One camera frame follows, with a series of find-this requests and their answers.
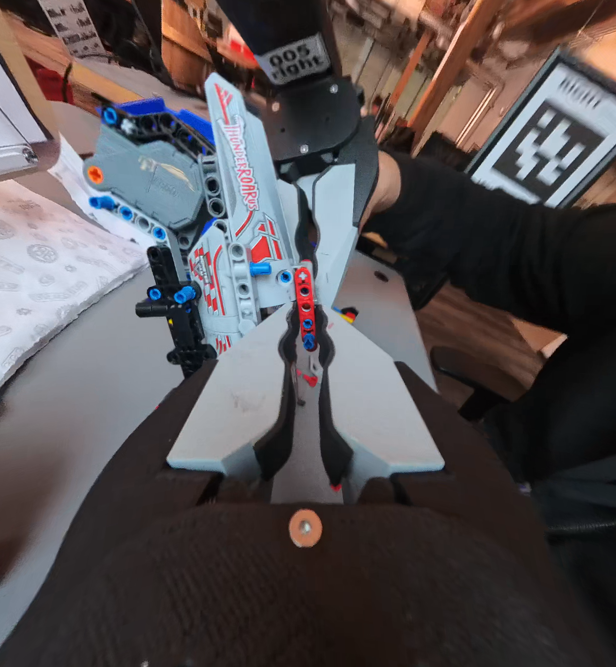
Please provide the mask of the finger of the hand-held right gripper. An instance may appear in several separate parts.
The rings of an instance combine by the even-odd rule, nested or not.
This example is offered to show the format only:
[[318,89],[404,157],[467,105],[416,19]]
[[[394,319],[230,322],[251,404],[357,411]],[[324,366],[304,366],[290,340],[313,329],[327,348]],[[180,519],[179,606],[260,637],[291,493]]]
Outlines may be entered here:
[[277,190],[285,226],[289,238],[289,249],[293,261],[309,259],[309,206],[303,189],[295,183],[277,180]]
[[332,307],[358,236],[353,223],[355,165],[330,166],[299,178],[298,186],[307,196],[319,237],[314,254],[317,298],[322,307]]

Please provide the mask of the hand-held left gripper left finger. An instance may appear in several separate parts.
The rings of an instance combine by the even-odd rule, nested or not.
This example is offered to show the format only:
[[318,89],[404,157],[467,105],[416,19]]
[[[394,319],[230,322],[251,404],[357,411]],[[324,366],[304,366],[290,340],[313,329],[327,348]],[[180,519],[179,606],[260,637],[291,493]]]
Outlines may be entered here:
[[254,481],[285,465],[296,392],[282,345],[292,311],[284,305],[220,355],[167,455],[171,468]]

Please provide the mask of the printed marker sheet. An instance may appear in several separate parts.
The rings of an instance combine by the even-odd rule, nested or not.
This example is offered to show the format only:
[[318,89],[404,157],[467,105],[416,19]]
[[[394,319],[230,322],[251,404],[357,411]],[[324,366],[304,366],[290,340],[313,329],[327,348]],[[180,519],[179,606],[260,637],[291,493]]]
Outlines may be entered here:
[[106,57],[105,49],[84,1],[39,1],[56,36],[74,59]]

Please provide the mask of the short red holed brick beam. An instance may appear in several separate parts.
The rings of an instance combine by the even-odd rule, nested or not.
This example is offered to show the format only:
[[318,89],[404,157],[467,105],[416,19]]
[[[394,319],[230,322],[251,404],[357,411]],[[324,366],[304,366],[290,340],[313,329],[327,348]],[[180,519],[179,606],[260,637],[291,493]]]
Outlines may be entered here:
[[310,260],[304,260],[297,266],[294,271],[293,282],[302,344],[307,352],[314,352],[317,348],[317,332],[315,327],[313,264]]

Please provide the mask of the person's right forearm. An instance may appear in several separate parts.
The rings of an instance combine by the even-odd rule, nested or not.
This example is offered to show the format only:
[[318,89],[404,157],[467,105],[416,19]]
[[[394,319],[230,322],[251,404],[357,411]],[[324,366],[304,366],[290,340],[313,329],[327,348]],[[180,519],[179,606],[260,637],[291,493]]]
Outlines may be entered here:
[[474,302],[568,336],[616,322],[616,204],[529,204],[431,159],[387,154],[399,198],[363,233],[419,275],[444,274]]

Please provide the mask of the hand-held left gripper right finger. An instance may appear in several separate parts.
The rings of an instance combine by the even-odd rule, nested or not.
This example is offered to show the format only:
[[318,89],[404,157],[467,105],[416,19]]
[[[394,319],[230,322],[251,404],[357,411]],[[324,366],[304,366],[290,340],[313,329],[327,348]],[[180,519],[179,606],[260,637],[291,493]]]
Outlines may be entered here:
[[319,363],[320,451],[333,488],[445,468],[392,357],[333,310],[319,317]]

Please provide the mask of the black white marker board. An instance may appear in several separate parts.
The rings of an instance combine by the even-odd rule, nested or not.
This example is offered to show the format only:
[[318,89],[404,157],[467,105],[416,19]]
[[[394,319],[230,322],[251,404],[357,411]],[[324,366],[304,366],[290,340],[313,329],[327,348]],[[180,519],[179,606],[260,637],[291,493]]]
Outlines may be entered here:
[[557,47],[465,168],[521,201],[574,204],[616,161],[616,81]]

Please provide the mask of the white clip bar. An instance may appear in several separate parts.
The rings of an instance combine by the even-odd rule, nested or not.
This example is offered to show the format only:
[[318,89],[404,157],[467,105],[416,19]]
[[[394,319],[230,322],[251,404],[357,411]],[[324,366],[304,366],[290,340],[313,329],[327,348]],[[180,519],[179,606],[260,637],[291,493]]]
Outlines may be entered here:
[[36,167],[39,157],[26,143],[0,146],[0,179],[8,179],[13,173]]

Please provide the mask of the grey red brick vehicle model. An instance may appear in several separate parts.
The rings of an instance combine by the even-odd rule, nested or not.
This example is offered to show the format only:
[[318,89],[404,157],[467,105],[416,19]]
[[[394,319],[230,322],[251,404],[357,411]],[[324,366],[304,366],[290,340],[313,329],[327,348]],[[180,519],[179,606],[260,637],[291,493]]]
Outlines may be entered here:
[[[262,121],[241,92],[213,73],[210,120],[173,111],[162,98],[103,104],[83,176],[89,205],[108,210],[151,242],[155,280],[135,306],[166,320],[169,363],[185,378],[295,301],[293,261]],[[321,379],[318,345],[308,370]]]

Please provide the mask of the brown instruction board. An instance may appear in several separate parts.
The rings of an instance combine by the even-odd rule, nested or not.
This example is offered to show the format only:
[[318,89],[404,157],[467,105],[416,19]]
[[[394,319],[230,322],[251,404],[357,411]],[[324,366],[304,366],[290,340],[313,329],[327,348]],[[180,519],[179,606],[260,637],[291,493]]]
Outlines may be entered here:
[[60,132],[51,105],[39,87],[2,10],[0,10],[0,55],[9,69],[12,80],[19,88],[21,95],[24,96],[47,137],[44,142],[30,144],[39,157],[39,164],[32,169],[13,173],[8,179],[47,171],[59,159]]

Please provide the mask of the printed white paper bag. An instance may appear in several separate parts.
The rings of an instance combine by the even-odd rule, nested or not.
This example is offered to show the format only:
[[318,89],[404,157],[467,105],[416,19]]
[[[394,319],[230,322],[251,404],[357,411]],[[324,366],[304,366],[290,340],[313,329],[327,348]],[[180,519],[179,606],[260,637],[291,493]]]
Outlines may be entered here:
[[82,165],[62,136],[47,174],[86,218],[18,181],[0,181],[0,390],[81,312],[147,266],[151,242],[89,207]]

